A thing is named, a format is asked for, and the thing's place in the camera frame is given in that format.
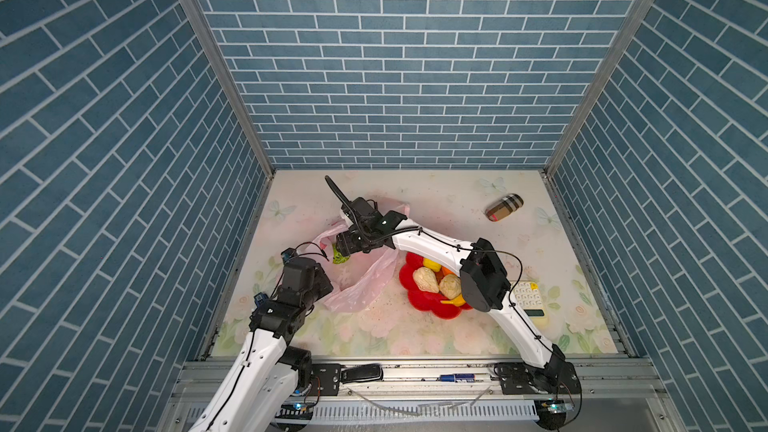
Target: black remote control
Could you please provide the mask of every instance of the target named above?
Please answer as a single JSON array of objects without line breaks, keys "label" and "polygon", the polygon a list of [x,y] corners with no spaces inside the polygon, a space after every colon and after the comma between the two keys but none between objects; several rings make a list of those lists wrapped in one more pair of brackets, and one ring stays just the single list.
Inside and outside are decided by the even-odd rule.
[{"label": "black remote control", "polygon": [[372,382],[384,378],[384,370],[380,364],[366,364],[358,367],[343,369],[341,371],[341,382]]}]

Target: blue battery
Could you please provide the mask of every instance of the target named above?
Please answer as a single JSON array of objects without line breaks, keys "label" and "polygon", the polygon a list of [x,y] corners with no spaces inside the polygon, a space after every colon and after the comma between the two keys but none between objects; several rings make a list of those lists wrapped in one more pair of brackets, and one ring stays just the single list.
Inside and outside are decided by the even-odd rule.
[{"label": "blue battery", "polygon": [[474,382],[474,374],[444,374],[438,379],[440,382]]}]

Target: metal rail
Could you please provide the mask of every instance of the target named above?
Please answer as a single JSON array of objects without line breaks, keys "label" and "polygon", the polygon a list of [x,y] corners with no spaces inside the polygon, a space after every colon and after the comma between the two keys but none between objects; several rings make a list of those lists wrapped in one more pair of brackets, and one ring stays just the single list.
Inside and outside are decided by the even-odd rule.
[{"label": "metal rail", "polygon": [[[550,396],[542,394],[504,395],[498,380],[483,382],[439,382],[440,374],[452,374],[460,370],[466,374],[492,374],[498,362],[515,361],[519,358],[497,356],[494,358],[314,358],[316,363],[341,364],[353,367],[377,362],[382,365],[384,379],[361,384],[341,384],[339,396],[334,400],[360,400],[364,395],[370,400],[467,400],[490,387],[481,400],[537,399]],[[647,358],[591,357],[572,359],[581,380],[585,398],[666,398],[667,393],[654,366]],[[209,358],[205,362],[186,362],[176,388],[170,396],[172,404],[207,403],[230,369],[234,358]]]},{"label": "metal rail", "polygon": [[235,262],[232,264],[232,269],[229,275],[226,277],[226,283],[224,289],[221,291],[221,296],[216,304],[214,314],[211,315],[210,323],[208,324],[208,330],[205,334],[203,342],[200,344],[200,350],[197,351],[196,357],[199,360],[205,360],[210,355],[210,350],[213,348],[216,341],[216,336],[219,332],[219,327],[224,321],[226,309],[230,305],[232,300],[232,293],[234,292],[235,285],[237,285],[237,279],[240,277],[240,271],[243,269],[245,263],[245,257],[250,250],[250,244],[254,240],[254,234],[256,233],[256,226],[259,224],[261,213],[264,211],[264,205],[266,204],[266,197],[270,194],[270,188],[272,187],[272,181],[274,177],[267,177],[264,184],[259,190],[259,200],[256,201],[254,210],[251,213],[250,221],[248,222],[248,229],[246,230],[243,240],[240,242],[240,249],[237,251]]},{"label": "metal rail", "polygon": [[203,47],[210,67],[213,69],[216,78],[221,84],[221,89],[226,95],[226,99],[232,106],[232,111],[237,118],[240,127],[243,128],[245,137],[250,144],[251,149],[254,150],[256,160],[261,164],[264,169],[264,173],[268,178],[272,178],[275,173],[275,169],[272,167],[269,156],[266,154],[264,145],[261,143],[261,139],[256,134],[256,128],[254,127],[254,121],[251,120],[246,108],[243,97],[237,90],[234,78],[230,72],[230,68],[227,66],[224,56],[221,54],[214,33],[208,26],[208,21],[203,14],[203,10],[200,8],[200,3],[197,0],[179,0],[181,8],[184,9],[184,13],[187,15],[187,19],[192,26],[192,30],[200,42],[200,46]]},{"label": "metal rail", "polygon": [[650,6],[653,3],[654,0],[632,1],[632,5],[624,18],[624,22],[621,24],[619,32],[616,33],[613,43],[608,48],[608,53],[605,54],[605,58],[600,62],[592,82],[587,86],[584,96],[581,98],[581,103],[576,107],[570,123],[563,130],[560,142],[558,142],[554,152],[552,152],[549,160],[547,160],[547,165],[544,166],[544,170],[550,176],[553,176],[560,167],[563,158],[565,158],[565,153],[592,112],[592,107],[594,107],[606,84],[608,84],[610,76],[614,73],[621,57],[624,55],[627,47],[629,47],[632,37],[638,32],[640,24],[643,22],[646,14],[648,14],[648,10],[650,10]]},{"label": "metal rail", "polygon": [[592,261],[592,257],[587,251],[587,248],[584,246],[584,241],[581,240],[581,235],[579,235],[576,225],[571,218],[571,214],[568,212],[568,208],[563,202],[562,194],[560,193],[557,184],[555,184],[552,177],[545,172],[542,172],[541,177],[544,182],[544,187],[547,189],[547,193],[552,200],[552,205],[554,205],[554,210],[558,214],[558,217],[560,217],[560,223],[563,226],[565,235],[568,236],[568,241],[571,243],[571,247],[576,254],[576,259],[581,265],[581,271],[584,273],[587,285],[592,291],[595,303],[600,309],[600,312],[603,315],[603,320],[605,320],[608,330],[610,331],[610,335],[616,343],[616,349],[619,352],[626,352],[631,356],[637,356],[638,354],[635,352],[634,346],[629,340],[629,334],[619,320],[616,307],[613,306],[610,296],[600,282],[598,270],[594,266],[594,262]]}]

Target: calculator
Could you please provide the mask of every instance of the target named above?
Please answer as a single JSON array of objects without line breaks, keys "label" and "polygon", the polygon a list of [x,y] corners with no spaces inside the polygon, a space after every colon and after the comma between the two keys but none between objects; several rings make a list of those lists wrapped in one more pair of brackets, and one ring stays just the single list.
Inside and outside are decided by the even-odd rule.
[{"label": "calculator", "polygon": [[544,327],[549,322],[542,292],[536,282],[520,281],[514,288],[514,299],[536,327]]}]

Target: yellow fruit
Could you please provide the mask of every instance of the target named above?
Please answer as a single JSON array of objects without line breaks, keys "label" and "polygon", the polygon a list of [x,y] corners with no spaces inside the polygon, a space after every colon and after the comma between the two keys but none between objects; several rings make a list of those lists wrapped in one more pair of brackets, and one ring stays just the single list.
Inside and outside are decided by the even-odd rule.
[{"label": "yellow fruit", "polygon": [[466,304],[466,300],[464,300],[464,296],[459,294],[456,296],[456,298],[453,298],[449,301],[440,301],[441,304],[450,304],[455,305],[456,307],[461,307],[462,305]]},{"label": "yellow fruit", "polygon": [[427,268],[430,268],[434,272],[440,272],[440,267],[442,267],[442,265],[437,264],[436,262],[431,261],[428,258],[424,259],[424,266]]}]

